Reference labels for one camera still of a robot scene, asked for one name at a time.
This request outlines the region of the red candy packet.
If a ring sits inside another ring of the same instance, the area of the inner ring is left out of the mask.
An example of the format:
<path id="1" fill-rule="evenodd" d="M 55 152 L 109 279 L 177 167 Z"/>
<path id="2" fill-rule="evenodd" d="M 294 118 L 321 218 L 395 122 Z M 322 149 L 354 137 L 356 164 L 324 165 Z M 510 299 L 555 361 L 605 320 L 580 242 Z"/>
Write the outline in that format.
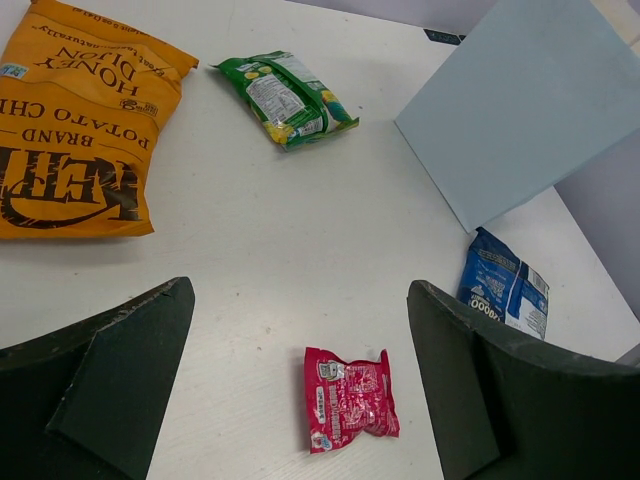
<path id="1" fill-rule="evenodd" d="M 308 347 L 304 387 L 312 454 L 342 449 L 362 432 L 399 436 L 386 350 L 377 361 L 346 362 L 329 350 Z"/>

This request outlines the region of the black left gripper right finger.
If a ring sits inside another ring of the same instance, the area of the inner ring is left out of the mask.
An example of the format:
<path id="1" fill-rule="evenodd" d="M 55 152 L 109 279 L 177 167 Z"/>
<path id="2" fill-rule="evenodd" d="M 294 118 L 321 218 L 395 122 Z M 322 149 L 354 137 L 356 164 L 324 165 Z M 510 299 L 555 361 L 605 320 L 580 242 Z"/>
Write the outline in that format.
<path id="1" fill-rule="evenodd" d="M 635 479 L 639 371 L 492 320 L 412 282 L 408 317 L 448 479 Z"/>

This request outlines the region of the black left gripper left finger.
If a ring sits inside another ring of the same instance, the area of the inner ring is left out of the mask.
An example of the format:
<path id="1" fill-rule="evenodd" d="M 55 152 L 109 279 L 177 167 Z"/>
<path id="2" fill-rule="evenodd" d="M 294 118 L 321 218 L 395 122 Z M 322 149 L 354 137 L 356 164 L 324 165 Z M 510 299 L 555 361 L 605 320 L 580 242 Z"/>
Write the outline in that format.
<path id="1" fill-rule="evenodd" d="M 176 277 L 2 349 L 2 478 L 146 478 L 194 305 Z"/>

